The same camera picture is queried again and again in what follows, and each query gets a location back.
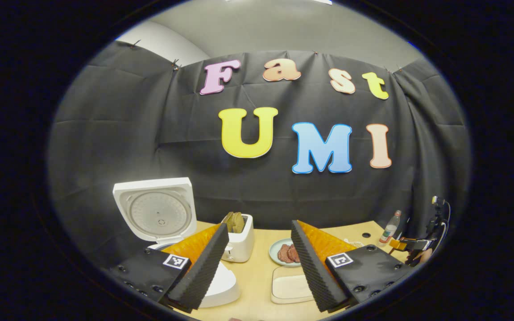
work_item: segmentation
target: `peach letter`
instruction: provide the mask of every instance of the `peach letter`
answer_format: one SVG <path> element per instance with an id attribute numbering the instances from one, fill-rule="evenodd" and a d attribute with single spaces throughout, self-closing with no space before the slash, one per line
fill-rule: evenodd
<path id="1" fill-rule="evenodd" d="M 300 77 L 296 63 L 291 59 L 273 59 L 265 64 L 265 68 L 263 79 L 266 81 L 295 80 Z"/>
<path id="2" fill-rule="evenodd" d="M 328 71 L 328 75 L 332 78 L 330 84 L 334 90 L 345 94 L 352 94 L 356 91 L 354 84 L 351 82 L 352 77 L 347 71 L 332 68 Z"/>
<path id="3" fill-rule="evenodd" d="M 392 165 L 392 160 L 388 158 L 388 144 L 386 142 L 386 133 L 388 127 L 383 124 L 369 124 L 366 130 L 372 134 L 373 158 L 370 166 L 375 169 L 385 169 Z"/>

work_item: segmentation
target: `table surface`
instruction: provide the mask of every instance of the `table surface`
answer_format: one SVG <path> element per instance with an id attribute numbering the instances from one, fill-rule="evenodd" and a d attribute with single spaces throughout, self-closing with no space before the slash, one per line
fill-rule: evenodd
<path id="1" fill-rule="evenodd" d="M 211 223 L 198 221 L 196 232 L 200 232 L 212 225 Z M 348 239 L 349 242 L 361 242 L 364 245 L 376 244 L 384 232 L 383 228 L 374 221 L 322 228 L 322 230 L 337 238 Z M 344 311 L 344 309 L 341 309 L 333 313 L 327 313 L 326 311 L 321 313 L 316 307 L 314 300 L 286 305 L 273 303 L 271 301 L 273 270 L 280 265 L 275 263 L 269 256 L 269 248 L 280 239 L 290 238 L 291 231 L 255 229 L 254 232 L 255 244 L 251 257 L 247 262 L 234 263 L 222 260 L 226 268 L 235 274 L 241 296 L 236 301 L 226 305 L 201 308 L 184 314 L 202 321 L 228 321 L 231 317 L 242 321 L 286 321 L 288 319 L 315 321 Z M 363 233 L 369 233 L 371 236 L 365 238 L 362 236 Z M 382 250 L 390 252 L 392 247 L 386 244 Z M 392 256 L 404 262 L 408 253 L 394 251 Z"/>

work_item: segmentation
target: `water bottle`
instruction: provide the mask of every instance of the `water bottle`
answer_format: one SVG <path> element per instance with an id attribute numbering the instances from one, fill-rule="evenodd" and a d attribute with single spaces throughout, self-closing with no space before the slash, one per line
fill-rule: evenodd
<path id="1" fill-rule="evenodd" d="M 400 225 L 400 215 L 402 215 L 402 211 L 396 211 L 394 213 L 394 216 L 390 219 L 388 224 L 386 224 L 386 228 L 384 229 L 384 233 L 382 236 L 380 236 L 380 239 L 378 240 L 378 246 L 383 247 L 390 241 L 392 238 L 392 235 L 396 232 L 398 229 L 398 225 Z"/>

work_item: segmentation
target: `white toaster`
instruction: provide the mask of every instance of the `white toaster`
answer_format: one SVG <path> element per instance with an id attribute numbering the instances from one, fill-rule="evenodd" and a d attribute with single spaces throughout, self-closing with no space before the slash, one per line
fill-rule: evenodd
<path id="1" fill-rule="evenodd" d="M 249 214 L 241 213 L 245 226 L 241 233 L 228 233 L 229 243 L 223 252 L 222 260 L 229 262 L 245 262 L 249 260 L 253 252 L 253 217 Z"/>

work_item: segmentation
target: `sliced meat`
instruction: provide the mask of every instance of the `sliced meat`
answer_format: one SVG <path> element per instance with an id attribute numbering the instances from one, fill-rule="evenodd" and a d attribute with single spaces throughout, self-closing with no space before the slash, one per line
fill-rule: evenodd
<path id="1" fill-rule="evenodd" d="M 298 253 L 296 252 L 296 248 L 293 244 L 289 246 L 289 250 L 287 251 L 287 256 L 293 260 L 294 262 L 300 263 L 300 259 L 298 258 Z"/>
<path id="2" fill-rule="evenodd" d="M 277 257 L 279 260 L 285 262 L 285 263 L 293 263 L 293 260 L 291 260 L 287 254 L 289 250 L 289 246 L 287 244 L 283 244 L 281 246 L 281 249 L 279 250 L 279 253 L 277 253 Z"/>

